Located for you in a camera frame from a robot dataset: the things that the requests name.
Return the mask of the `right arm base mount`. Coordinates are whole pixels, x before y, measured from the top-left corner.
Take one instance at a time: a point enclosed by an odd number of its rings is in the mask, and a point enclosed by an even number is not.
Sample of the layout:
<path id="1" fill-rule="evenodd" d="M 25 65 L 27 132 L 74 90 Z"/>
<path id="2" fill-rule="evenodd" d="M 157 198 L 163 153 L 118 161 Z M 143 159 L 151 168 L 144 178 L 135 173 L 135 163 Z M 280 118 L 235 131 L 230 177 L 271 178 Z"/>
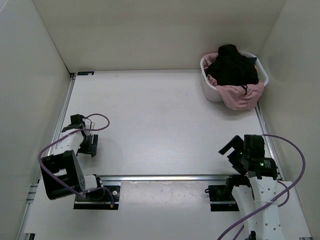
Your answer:
<path id="1" fill-rule="evenodd" d="M 211 212 L 238 212 L 238 205 L 232 196 L 233 185 L 209 185 L 204 190 L 209 195 Z"/>

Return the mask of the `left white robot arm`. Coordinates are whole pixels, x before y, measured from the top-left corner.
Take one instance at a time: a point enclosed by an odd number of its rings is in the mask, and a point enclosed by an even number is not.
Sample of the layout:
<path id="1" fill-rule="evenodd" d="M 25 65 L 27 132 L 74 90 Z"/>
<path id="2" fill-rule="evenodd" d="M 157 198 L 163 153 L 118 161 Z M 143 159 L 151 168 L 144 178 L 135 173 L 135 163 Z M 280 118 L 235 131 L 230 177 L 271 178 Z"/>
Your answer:
<path id="1" fill-rule="evenodd" d="M 87 193 L 93 200 L 100 200 L 105 194 L 101 178 L 96 175 L 85 175 L 80 167 L 78 154 L 97 154 L 98 135 L 77 132 L 71 134 L 66 131 L 64 139 L 56 144 L 49 156 L 41 158 L 42 164 L 52 173 L 49 175 L 42 170 L 42 178 L 46 194 L 50 200 L 72 195 L 71 190 L 83 194 Z"/>

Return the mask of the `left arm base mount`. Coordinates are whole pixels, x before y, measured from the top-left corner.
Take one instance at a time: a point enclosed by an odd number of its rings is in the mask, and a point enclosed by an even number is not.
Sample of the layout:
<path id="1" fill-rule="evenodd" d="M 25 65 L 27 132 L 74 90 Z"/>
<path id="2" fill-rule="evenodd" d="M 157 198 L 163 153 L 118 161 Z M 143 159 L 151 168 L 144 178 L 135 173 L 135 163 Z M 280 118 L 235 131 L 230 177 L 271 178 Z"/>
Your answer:
<path id="1" fill-rule="evenodd" d="M 109 210 L 116 211 L 120 205 L 121 195 L 121 183 L 104 181 L 103 186 L 108 188 L 110 191 L 113 202 L 111 202 L 111 196 L 105 189 L 100 189 L 95 192 L 86 194 L 86 198 L 79 198 L 78 196 L 74 199 L 73 209 L 74 210 Z"/>

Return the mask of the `black trousers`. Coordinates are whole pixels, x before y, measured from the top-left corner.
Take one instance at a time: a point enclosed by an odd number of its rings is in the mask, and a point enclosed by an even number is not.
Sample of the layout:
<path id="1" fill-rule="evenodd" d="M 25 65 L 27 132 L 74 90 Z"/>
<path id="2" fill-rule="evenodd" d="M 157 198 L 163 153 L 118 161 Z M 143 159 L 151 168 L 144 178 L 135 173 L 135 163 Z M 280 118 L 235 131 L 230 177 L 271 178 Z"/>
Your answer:
<path id="1" fill-rule="evenodd" d="M 218 56 L 215 62 L 208 66 L 206 73 L 214 78 L 219 86 L 246 86 L 259 82 L 255 65 L 248 64 L 247 57 L 233 44 L 218 48 Z"/>

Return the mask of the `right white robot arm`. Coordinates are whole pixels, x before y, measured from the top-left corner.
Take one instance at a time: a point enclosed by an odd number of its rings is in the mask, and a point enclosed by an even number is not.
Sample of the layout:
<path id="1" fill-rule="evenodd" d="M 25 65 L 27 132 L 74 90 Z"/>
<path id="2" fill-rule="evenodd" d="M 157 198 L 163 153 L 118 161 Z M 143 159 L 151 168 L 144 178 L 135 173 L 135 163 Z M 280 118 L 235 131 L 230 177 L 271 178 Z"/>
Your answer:
<path id="1" fill-rule="evenodd" d="M 277 166 L 265 156 L 262 136 L 236 135 L 220 151 L 228 155 L 232 167 L 238 172 L 226 180 L 224 194 L 235 200 L 241 217 L 243 235 L 248 240 L 283 240 L 277 195 Z"/>

